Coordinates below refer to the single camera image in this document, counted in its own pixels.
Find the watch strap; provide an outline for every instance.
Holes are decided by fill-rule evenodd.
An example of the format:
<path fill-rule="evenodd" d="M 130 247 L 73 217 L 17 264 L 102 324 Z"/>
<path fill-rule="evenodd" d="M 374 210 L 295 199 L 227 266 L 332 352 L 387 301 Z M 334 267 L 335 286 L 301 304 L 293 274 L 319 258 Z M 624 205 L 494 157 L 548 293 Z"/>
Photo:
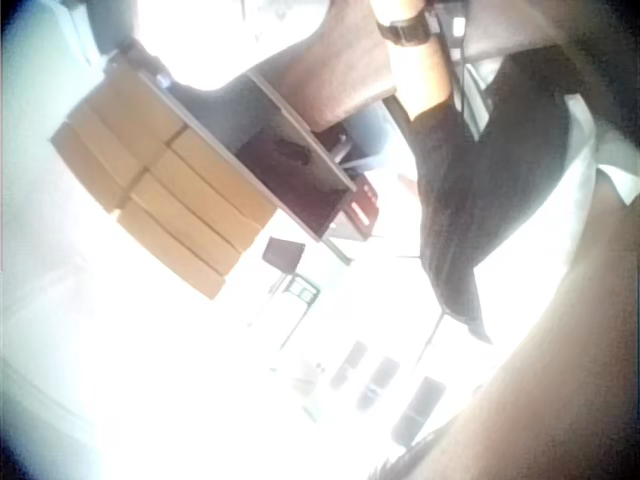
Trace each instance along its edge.
<path fill-rule="evenodd" d="M 423 45 L 431 38 L 426 8 L 420 10 L 415 17 L 391 22 L 389 26 L 378 23 L 378 30 L 383 38 L 402 47 Z"/>

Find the wooden drawer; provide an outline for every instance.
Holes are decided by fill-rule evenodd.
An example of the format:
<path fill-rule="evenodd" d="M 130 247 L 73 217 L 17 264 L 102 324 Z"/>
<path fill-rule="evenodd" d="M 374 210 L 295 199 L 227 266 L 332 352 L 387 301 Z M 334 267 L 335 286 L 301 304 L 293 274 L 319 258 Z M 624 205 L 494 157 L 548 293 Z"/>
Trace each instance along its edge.
<path fill-rule="evenodd" d="M 184 127 L 182 118 L 140 78 L 122 55 L 116 55 L 111 60 L 107 69 L 107 82 L 113 85 L 160 142 L 168 142 Z"/>
<path fill-rule="evenodd" d="M 63 123 L 51 143 L 84 188 L 102 208 L 112 213 L 124 192 L 80 135 L 71 125 Z"/>
<path fill-rule="evenodd" d="M 124 62 L 115 58 L 52 143 L 120 225 L 213 298 L 276 207 Z"/>
<path fill-rule="evenodd" d="M 118 184 L 127 188 L 142 171 L 140 163 L 98 116 L 83 102 L 67 118 L 89 150 Z"/>
<path fill-rule="evenodd" d="M 214 298 L 224 285 L 224 278 L 169 235 L 134 200 L 129 200 L 122 209 L 118 223 L 158 260 L 203 295 Z"/>
<path fill-rule="evenodd" d="M 256 225 L 262 228 L 271 219 L 276 211 L 275 205 L 195 131 L 185 130 L 171 143 L 171 148 Z"/>
<path fill-rule="evenodd" d="M 127 150 L 147 167 L 152 166 L 167 150 L 109 81 L 101 83 L 91 92 L 86 102 Z"/>
<path fill-rule="evenodd" d="M 167 150 L 151 171 L 169 192 L 239 252 L 249 248 L 260 233 L 260 227 L 244 217 L 172 150 Z"/>
<path fill-rule="evenodd" d="M 228 274 L 240 259 L 240 254 L 226 240 L 191 213 L 151 174 L 145 174 L 131 197 L 167 232 L 221 275 Z"/>

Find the dark clothing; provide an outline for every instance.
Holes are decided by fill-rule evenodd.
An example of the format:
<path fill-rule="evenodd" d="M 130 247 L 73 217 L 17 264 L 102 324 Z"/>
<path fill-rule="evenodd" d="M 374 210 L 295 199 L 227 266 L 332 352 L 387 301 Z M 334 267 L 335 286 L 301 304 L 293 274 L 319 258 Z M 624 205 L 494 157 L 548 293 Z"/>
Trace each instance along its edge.
<path fill-rule="evenodd" d="M 488 340 L 473 269 L 543 204 L 561 179 L 575 91 L 557 49 L 505 59 L 478 141 L 453 101 L 408 126 L 422 204 L 422 265 L 443 309 Z"/>

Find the wooden cabinet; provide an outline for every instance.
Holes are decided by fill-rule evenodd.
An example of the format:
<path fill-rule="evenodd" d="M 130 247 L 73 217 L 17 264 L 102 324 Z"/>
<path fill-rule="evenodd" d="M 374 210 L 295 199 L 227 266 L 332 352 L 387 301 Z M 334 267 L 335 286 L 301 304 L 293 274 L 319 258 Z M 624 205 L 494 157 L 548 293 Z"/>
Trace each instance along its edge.
<path fill-rule="evenodd" d="M 243 76 L 235 92 L 241 97 L 234 97 L 233 91 L 160 88 L 121 54 L 105 74 L 52 143 L 125 230 L 209 298 L 278 208 L 319 241 L 355 190 L 259 77 Z M 260 149 L 244 163 L 238 158 L 244 145 L 256 144 L 265 132 L 278 136 L 269 148 L 298 145 L 308 152 L 307 167 L 296 167 L 298 177 L 286 165 L 278 165 L 280 176 L 265 173 L 268 159 Z M 304 208 L 311 190 L 314 201 L 327 202 L 317 218 Z"/>

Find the chair leg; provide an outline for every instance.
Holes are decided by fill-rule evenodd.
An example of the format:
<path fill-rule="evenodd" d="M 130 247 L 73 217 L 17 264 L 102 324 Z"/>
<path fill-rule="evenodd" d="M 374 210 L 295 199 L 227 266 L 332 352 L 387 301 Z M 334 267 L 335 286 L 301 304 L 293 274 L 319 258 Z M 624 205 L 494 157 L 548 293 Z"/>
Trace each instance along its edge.
<path fill-rule="evenodd" d="M 424 347 L 422 347 L 422 351 L 420 352 L 420 355 L 416 360 L 414 368 L 418 366 L 418 364 L 422 360 L 422 357 L 424 356 L 424 353 L 427 351 L 427 348 L 433 342 L 433 339 L 436 336 L 436 332 L 438 331 L 438 328 L 440 328 L 440 324 L 442 323 L 443 318 L 444 318 L 444 310 L 440 310 L 440 316 L 438 317 L 438 320 L 436 320 L 436 324 L 434 325 L 433 330 L 431 331 L 431 335 L 429 335 L 429 338 L 427 338 L 427 341 L 425 342 Z"/>

